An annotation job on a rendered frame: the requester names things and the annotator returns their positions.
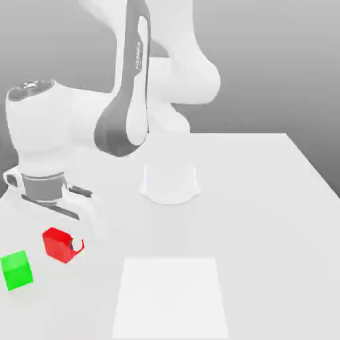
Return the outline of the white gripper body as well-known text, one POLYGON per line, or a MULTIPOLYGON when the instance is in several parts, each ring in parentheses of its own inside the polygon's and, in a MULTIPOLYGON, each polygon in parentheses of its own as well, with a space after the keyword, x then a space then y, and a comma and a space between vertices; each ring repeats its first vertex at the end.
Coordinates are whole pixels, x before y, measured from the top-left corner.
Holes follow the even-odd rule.
POLYGON ((54 227, 89 242, 107 237, 106 217, 96 199, 69 194, 55 201, 42 202, 16 194, 13 206, 40 231, 54 227))

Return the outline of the small red cube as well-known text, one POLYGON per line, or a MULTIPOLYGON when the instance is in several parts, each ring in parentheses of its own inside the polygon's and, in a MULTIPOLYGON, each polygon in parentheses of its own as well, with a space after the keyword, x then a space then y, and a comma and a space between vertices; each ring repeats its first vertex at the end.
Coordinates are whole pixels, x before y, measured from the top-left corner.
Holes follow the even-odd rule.
POLYGON ((76 255, 85 248, 84 241, 79 250, 73 248, 74 237, 62 230, 50 227, 42 233, 42 239, 46 253, 64 264, 69 263, 76 255))

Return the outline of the small green cube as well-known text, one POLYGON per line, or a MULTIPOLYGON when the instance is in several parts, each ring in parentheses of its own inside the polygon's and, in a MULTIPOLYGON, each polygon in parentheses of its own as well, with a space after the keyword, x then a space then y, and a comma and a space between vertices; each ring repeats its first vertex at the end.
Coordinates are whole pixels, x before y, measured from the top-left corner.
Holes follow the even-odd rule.
POLYGON ((0 265, 9 291, 33 282, 33 273, 25 250, 0 258, 0 265))

